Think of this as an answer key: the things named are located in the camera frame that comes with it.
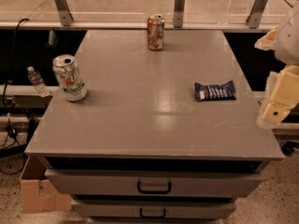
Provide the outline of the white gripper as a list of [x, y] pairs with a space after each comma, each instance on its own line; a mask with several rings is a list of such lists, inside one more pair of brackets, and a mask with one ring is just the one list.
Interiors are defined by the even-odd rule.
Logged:
[[254, 48], [275, 50], [276, 58], [288, 63], [279, 73], [270, 72], [256, 119], [260, 128], [273, 129], [299, 103], [299, 4], [289, 11], [278, 28], [259, 38]]

